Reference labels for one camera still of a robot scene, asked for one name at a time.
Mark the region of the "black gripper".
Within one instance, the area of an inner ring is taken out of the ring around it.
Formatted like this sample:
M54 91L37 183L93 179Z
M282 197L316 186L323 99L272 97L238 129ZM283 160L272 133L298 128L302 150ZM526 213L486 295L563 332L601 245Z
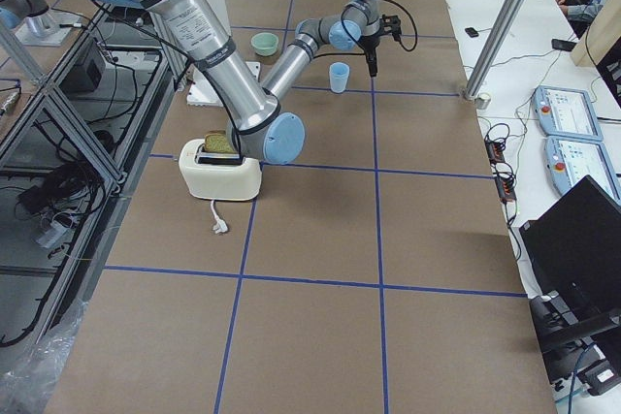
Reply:
M361 48L367 53L367 65L371 77L377 75L376 48L380 43L380 39L384 36L391 36L395 42L401 42L402 28L401 20L398 16L382 15L362 33Z

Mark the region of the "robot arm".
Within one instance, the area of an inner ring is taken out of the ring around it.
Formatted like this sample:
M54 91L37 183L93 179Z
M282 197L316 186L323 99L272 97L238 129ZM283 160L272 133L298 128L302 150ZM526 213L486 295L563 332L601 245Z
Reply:
M306 130L299 116L281 109L281 100L323 46L363 50L371 76L377 73L381 37L401 35L397 16L379 12L380 0L349 0L332 16L301 22L270 73L257 80L208 0L97 0L142 7L160 15L181 50L207 79L229 114L228 139L243 157L285 165L301 153Z

